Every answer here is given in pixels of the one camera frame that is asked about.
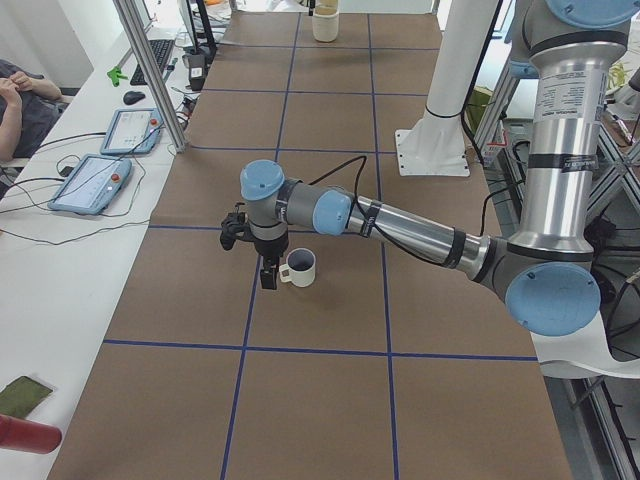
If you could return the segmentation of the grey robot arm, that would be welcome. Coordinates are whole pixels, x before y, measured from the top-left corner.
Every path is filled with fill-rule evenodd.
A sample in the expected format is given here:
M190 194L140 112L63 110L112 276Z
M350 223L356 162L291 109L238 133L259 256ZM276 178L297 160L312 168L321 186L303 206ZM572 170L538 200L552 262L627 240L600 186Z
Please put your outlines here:
M346 231L389 242L493 291L527 330L569 335L588 325L601 295L584 229L598 167L608 72L626 51L635 1L521 1L512 51L538 75L522 216L508 238L476 236L360 196L288 178L270 160L240 174L242 230L273 288L288 229Z

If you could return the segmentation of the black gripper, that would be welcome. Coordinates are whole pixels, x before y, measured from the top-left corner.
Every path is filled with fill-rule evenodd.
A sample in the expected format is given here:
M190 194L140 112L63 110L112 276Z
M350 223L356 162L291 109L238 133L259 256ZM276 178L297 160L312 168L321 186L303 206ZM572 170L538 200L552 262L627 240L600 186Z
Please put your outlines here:
M283 234L272 240L255 238L253 243L257 253L263 257L259 272L261 288L276 290L279 278L279 259L288 249L288 235Z

